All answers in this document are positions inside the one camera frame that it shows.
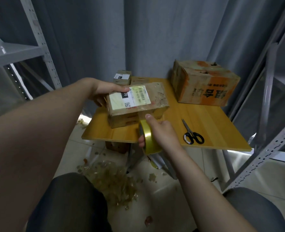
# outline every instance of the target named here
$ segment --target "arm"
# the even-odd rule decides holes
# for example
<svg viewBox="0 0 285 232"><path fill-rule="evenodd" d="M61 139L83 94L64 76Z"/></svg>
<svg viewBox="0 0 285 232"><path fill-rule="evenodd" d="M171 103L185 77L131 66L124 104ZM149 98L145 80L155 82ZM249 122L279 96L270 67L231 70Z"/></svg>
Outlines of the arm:
<svg viewBox="0 0 285 232"><path fill-rule="evenodd" d="M84 78L0 117L0 231L19 231L27 222L56 172L85 100L100 105L105 103L101 94L128 90Z"/></svg>
<svg viewBox="0 0 285 232"><path fill-rule="evenodd" d="M169 121L157 122L151 115L146 120L158 144L166 152L178 176L193 218L202 232L256 231L222 196L200 167L181 147ZM139 145L145 145L139 138Z"/></svg>

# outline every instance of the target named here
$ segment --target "wooden tabletop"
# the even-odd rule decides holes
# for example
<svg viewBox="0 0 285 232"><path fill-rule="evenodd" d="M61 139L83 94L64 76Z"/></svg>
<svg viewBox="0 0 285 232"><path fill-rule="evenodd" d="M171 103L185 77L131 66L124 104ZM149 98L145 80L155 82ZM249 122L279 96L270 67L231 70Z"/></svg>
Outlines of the wooden tabletop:
<svg viewBox="0 0 285 232"><path fill-rule="evenodd" d="M238 132L233 123L220 107L178 103L173 88L167 79L149 78L149 82L162 82L170 108L164 112L161 120L168 120L175 128L181 145L186 147L212 148L235 151L251 151L251 147ZM205 138L205 143L196 142L188 145L183 140L187 132L182 123L186 121L189 128ZM98 108L91 122L82 135L82 139L104 140L114 142L136 143L138 141L138 124L120 128L110 128L106 108Z"/></svg>

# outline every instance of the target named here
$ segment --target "dark pants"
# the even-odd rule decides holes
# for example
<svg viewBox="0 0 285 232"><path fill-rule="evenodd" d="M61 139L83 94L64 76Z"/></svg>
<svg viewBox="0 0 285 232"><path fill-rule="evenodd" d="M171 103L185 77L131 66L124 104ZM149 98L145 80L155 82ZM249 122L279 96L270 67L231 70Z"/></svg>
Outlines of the dark pants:
<svg viewBox="0 0 285 232"><path fill-rule="evenodd" d="M239 187L224 196L258 232L285 231L279 209L255 191ZM84 176L61 175L52 180L29 218L26 231L111 231L106 200Z"/></svg>

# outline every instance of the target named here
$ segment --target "scissors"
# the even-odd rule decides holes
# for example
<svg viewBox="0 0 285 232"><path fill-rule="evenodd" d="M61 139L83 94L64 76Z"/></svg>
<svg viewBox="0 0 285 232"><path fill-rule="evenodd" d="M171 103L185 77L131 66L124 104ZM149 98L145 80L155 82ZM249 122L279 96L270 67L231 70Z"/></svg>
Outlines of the scissors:
<svg viewBox="0 0 285 232"><path fill-rule="evenodd" d="M188 127L188 125L186 124L186 122L184 121L184 119L182 119L182 122L184 124L184 126L186 127L187 133L185 133L183 135L183 140L187 143L187 144L193 144L194 140L198 143L198 144L203 144L205 142L205 139L203 138L203 136L201 136L199 133L195 133L192 132L191 129Z"/></svg>

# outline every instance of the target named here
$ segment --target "packing tape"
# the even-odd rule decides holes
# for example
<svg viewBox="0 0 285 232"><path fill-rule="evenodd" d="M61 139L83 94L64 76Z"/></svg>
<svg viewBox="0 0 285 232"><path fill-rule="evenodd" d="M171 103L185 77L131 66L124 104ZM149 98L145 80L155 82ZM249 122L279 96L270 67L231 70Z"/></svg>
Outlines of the packing tape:
<svg viewBox="0 0 285 232"><path fill-rule="evenodd" d="M147 124L146 120L139 121L139 134L145 137L145 147L143 148L145 155L158 153L162 150L162 148L158 145L156 140L153 138L152 133L151 133L151 128Z"/></svg>

